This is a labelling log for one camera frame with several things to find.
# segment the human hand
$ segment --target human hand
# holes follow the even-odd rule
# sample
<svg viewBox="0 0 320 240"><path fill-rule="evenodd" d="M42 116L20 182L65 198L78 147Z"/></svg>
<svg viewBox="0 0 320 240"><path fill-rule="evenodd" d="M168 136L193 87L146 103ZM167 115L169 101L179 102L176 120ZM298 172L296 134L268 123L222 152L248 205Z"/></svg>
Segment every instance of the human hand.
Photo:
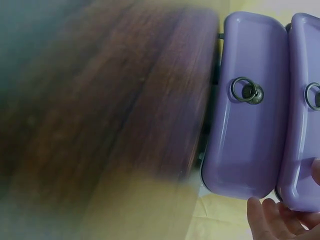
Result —
<svg viewBox="0 0 320 240"><path fill-rule="evenodd" d="M320 185L319 159L312 164L312 177ZM258 199L250 198L247 218L254 240L320 239L320 213L294 212L272 199L264 200L261 205Z"/></svg>

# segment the ring pull handle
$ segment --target ring pull handle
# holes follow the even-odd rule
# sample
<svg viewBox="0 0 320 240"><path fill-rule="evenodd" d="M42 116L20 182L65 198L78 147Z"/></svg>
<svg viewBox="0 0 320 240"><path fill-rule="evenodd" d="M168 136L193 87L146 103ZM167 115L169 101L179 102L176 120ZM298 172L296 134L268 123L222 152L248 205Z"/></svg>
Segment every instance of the ring pull handle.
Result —
<svg viewBox="0 0 320 240"><path fill-rule="evenodd" d="M309 100L309 97L308 97L308 92L311 88L313 87L317 87L319 89L319 91L315 94L314 96L314 103L315 105L312 105L310 103L310 100ZM320 84L317 83L317 82L312 82L312 83L309 83L306 88L305 88L305 91L304 91L304 99L305 99L305 102L308 104L308 106L314 110L314 111L320 111Z"/></svg>
<svg viewBox="0 0 320 240"><path fill-rule="evenodd" d="M247 82L247 84L245 84L242 88L242 97L236 94L236 84L240 81ZM257 105L261 103L265 96L264 90L260 85L254 83L252 80L244 76L237 77L232 81L231 93L239 102L248 103L251 105Z"/></svg>

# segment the metal ring handle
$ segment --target metal ring handle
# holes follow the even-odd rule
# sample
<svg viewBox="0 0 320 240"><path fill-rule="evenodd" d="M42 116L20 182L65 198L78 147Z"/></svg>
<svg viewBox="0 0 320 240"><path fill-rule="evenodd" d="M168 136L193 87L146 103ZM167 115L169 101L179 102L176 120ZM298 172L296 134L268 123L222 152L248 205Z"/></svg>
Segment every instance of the metal ring handle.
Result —
<svg viewBox="0 0 320 240"><path fill-rule="evenodd" d="M246 81L248 82L251 87L253 88L253 94L248 97L248 98L242 98L242 97L239 97L237 94L236 94L236 90L235 90L235 86L236 86L236 83L240 82L240 81ZM240 77L237 77L236 79L234 79L231 83L231 93L232 95L234 96L235 99L237 99L239 102L242 102L242 103L247 103L249 101L251 101L252 99L254 99L254 97L256 96L256 93L257 93L257 86L255 85L255 83L250 80L249 78L247 77L244 77L244 76L240 76Z"/></svg>
<svg viewBox="0 0 320 240"><path fill-rule="evenodd" d="M308 86L306 86L305 91L304 91L304 99L305 102L308 104L308 106L314 110L314 111L320 111L320 107L314 106L310 103L309 98L308 98L308 92L312 87L317 87L320 90L320 84L317 82L312 82L309 83Z"/></svg>

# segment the purple plastic drawer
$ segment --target purple plastic drawer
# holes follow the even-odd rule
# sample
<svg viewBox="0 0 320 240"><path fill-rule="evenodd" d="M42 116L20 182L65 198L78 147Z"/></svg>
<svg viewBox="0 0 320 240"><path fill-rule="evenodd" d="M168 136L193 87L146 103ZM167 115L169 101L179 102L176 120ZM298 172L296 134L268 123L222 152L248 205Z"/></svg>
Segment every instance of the purple plastic drawer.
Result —
<svg viewBox="0 0 320 240"><path fill-rule="evenodd" d="M320 19L298 13L291 23L289 122L276 189L289 208L320 212L320 186L311 177L320 157Z"/></svg>
<svg viewBox="0 0 320 240"><path fill-rule="evenodd" d="M274 189L283 158L288 106L285 28L260 14L229 15L224 22L214 122L201 168L202 181L211 192L247 199L263 198Z"/></svg>

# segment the dark wood grain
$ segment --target dark wood grain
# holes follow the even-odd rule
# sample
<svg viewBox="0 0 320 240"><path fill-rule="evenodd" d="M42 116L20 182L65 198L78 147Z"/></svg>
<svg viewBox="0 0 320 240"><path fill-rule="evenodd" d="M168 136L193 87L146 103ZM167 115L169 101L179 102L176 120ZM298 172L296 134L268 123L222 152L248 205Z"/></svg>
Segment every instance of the dark wood grain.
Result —
<svg viewBox="0 0 320 240"><path fill-rule="evenodd" d="M132 183L190 172L217 18L143 0L24 5L7 3L0 25L1 239L111 239L95 223L113 211L126 228L112 206L128 206ZM190 213L195 197L185 201Z"/></svg>

